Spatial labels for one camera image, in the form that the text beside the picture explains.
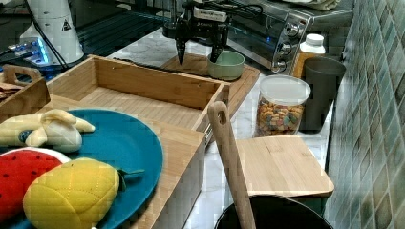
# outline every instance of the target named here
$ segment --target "spatula handle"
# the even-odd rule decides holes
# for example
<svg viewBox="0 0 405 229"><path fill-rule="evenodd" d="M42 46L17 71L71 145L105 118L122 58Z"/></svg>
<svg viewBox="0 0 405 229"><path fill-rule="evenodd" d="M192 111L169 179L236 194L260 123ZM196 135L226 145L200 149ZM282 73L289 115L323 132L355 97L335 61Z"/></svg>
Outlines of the spatula handle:
<svg viewBox="0 0 405 229"><path fill-rule="evenodd" d="M242 229L256 229L242 164L239 159L238 148L226 105L221 101L213 103L208 108L208 118L212 125L241 227Z"/></svg>

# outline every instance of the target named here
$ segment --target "glass jar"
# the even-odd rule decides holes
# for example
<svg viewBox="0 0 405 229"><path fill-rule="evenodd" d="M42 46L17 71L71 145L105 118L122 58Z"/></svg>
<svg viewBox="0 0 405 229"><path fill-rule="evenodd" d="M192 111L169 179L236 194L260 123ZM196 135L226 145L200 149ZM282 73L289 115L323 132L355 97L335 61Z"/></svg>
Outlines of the glass jar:
<svg viewBox="0 0 405 229"><path fill-rule="evenodd" d="M309 95L309 85L292 76L271 75L263 80L254 136L295 135Z"/></svg>

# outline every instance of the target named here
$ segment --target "tiled wall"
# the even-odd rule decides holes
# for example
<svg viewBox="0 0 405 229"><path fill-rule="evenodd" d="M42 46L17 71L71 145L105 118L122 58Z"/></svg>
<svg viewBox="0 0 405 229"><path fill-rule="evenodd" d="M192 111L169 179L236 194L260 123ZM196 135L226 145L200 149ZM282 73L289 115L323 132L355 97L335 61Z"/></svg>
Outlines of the tiled wall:
<svg viewBox="0 0 405 229"><path fill-rule="evenodd" d="M357 0L330 146L334 228L405 228L405 0Z"/></svg>

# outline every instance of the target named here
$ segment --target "white bottle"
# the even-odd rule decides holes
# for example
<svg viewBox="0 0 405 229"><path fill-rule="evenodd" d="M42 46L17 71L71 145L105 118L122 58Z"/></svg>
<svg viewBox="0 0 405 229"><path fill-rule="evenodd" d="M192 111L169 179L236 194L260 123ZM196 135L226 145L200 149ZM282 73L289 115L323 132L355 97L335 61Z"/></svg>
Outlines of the white bottle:
<svg viewBox="0 0 405 229"><path fill-rule="evenodd" d="M301 78L303 76L304 62L306 59L325 54L323 46L324 37L319 34L310 33L307 35L305 42L300 44L297 57L295 58L292 76Z"/></svg>

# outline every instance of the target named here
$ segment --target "wooden board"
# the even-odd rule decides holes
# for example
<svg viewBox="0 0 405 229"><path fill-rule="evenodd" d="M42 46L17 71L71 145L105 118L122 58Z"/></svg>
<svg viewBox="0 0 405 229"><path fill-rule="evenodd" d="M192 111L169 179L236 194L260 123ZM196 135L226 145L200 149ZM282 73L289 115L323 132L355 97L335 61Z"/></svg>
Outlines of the wooden board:
<svg viewBox="0 0 405 229"><path fill-rule="evenodd" d="M184 55L184 62L180 65L178 57L175 56L169 61L164 63L162 68L167 70L175 70L187 74L204 75L209 77L206 56L187 53ZM250 92L257 79L259 78L260 71L245 65L244 72L241 77L233 82L224 82L229 86L229 101L227 106L230 116L233 116L238 110L239 106L245 100L247 94Z"/></svg>
<svg viewBox="0 0 405 229"><path fill-rule="evenodd" d="M50 109L96 107L52 95L39 112ZM164 162L160 181L148 204L124 223L125 228L182 228L203 185L204 134L147 118L140 118L158 135Z"/></svg>
<svg viewBox="0 0 405 229"><path fill-rule="evenodd" d="M250 196L328 197L333 183L296 135L236 140Z"/></svg>

